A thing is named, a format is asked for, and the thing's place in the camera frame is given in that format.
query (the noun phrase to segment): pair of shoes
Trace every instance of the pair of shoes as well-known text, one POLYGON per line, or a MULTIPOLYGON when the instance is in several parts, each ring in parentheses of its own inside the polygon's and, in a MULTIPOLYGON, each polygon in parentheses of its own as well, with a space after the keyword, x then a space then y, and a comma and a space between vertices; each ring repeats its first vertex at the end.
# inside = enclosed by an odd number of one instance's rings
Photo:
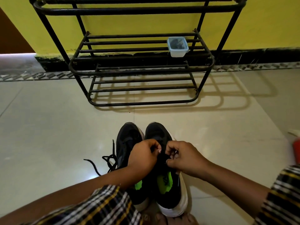
POLYGON ((176 174, 176 170, 166 164, 166 160, 170 159, 170 156, 165 154, 167 142, 175 139, 162 124, 150 123, 144 135, 135 124, 125 123, 118 133, 116 154, 113 144, 113 154, 103 156, 110 168, 108 172, 116 169, 116 166, 118 169, 126 167, 133 146, 144 139, 157 140, 162 150, 152 171, 135 186, 127 189, 130 199, 138 211, 143 211, 148 207, 149 197, 153 197, 165 216, 180 216, 187 208, 188 195, 181 173, 176 174), (115 160, 113 165, 109 162, 110 158, 115 160))

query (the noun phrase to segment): black metal rack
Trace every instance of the black metal rack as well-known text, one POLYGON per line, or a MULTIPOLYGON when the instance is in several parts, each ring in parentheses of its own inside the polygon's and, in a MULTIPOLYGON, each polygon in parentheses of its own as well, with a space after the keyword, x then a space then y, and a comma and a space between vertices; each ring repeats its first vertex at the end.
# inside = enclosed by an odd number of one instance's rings
POLYGON ((215 64, 215 59, 218 58, 242 8, 246 5, 247 0, 29 0, 36 10, 39 18, 43 22, 45 28, 53 39, 55 45, 60 51, 65 62, 69 65, 70 71, 74 74, 78 84, 80 85, 84 95, 89 103, 94 106, 132 106, 132 105, 156 105, 156 104, 171 104, 171 103, 189 103, 195 101, 205 81, 207 80, 212 67, 215 64), (234 2, 227 5, 209 5, 210 2, 234 2), (116 8, 78 8, 77 4, 134 4, 134 3, 183 3, 183 2, 204 2, 203 6, 181 6, 181 7, 116 7, 116 8), (45 8, 44 5, 53 4, 71 4, 73 8, 45 8), (225 33, 216 50, 215 57, 212 55, 202 37, 200 29, 203 23, 205 13, 221 13, 234 12, 233 16, 225 30, 225 33), (197 28, 188 33, 173 33, 173 34, 134 34, 134 35, 91 35, 85 30, 81 15, 142 15, 142 14, 179 14, 179 13, 201 13, 197 28), (52 26, 50 25, 46 15, 75 15, 84 35, 75 54, 69 59, 66 51, 56 36, 52 26), (189 52, 183 58, 171 58, 167 53, 167 38, 171 36, 187 37, 187 42, 192 44, 189 46, 189 52), (118 48, 118 49, 93 49, 92 45, 124 45, 124 44, 158 44, 158 47, 142 47, 142 48, 118 48), (107 55, 108 53, 139 53, 139 55, 107 55), (201 66, 189 66, 187 59, 189 57, 201 59, 201 66), (161 65, 151 64, 152 58, 166 59, 161 65), (131 63, 136 63, 133 60, 148 60, 144 61, 139 66, 132 66, 131 63), (110 61, 122 63, 123 66, 110 66, 110 61), (96 63, 93 71, 76 70, 76 64, 79 62, 96 63), (197 86, 193 72, 206 71, 199 86, 197 86), (135 75, 166 75, 166 74, 182 74, 182 77, 168 78, 152 78, 152 79, 122 79, 122 80, 103 80, 103 77, 116 76, 135 76, 135 75), (80 76, 91 76, 92 83, 89 91, 83 85, 80 76), (181 81, 190 80, 191 85, 182 86, 155 86, 155 87, 126 87, 126 88, 110 88, 110 89, 94 89, 95 85, 100 84, 117 84, 117 83, 137 83, 137 82, 162 82, 162 81, 181 81), (92 93, 103 92, 119 92, 119 91, 143 91, 143 90, 174 90, 174 89, 195 89, 195 97, 189 100, 171 100, 171 101, 153 101, 153 102, 123 102, 123 103, 96 103, 92 101, 92 93))

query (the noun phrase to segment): black baseboard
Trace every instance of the black baseboard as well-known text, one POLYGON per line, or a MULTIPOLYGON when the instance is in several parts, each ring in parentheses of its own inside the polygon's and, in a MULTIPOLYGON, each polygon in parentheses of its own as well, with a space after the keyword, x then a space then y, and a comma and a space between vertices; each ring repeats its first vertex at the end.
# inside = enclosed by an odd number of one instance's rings
MULTIPOLYGON (((148 65, 166 65, 182 62, 187 60, 190 66, 201 66, 206 64, 203 59, 197 57, 201 53, 194 51, 187 53, 184 58, 171 58, 167 52, 165 53, 149 53, 147 59, 141 56, 145 53, 136 53, 134 55, 114 55, 116 59, 105 59, 100 64, 103 67, 118 67, 118 66, 148 66, 148 65)), ((55 58, 36 57, 46 72, 68 71, 67 64, 55 58)), ((268 48, 268 49, 253 49, 253 50, 223 50, 216 62, 216 65, 236 65, 236 64, 254 64, 254 63, 279 63, 279 62, 296 62, 300 61, 300 48, 268 48)), ((74 66, 77 70, 94 70, 95 62, 77 62, 74 66)))

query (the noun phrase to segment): brown door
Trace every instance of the brown door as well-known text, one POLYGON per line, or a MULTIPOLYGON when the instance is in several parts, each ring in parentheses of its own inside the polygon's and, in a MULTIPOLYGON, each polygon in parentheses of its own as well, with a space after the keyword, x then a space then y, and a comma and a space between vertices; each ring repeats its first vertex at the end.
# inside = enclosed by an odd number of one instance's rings
POLYGON ((0 54, 34 53, 34 50, 0 8, 0 54))

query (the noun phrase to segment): red object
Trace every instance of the red object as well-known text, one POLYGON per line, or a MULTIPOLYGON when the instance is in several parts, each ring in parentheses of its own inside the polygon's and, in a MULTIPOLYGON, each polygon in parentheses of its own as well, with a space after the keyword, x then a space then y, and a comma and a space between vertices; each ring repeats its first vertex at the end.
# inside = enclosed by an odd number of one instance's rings
POLYGON ((300 138, 297 138, 293 143, 294 155, 296 163, 300 163, 300 138))

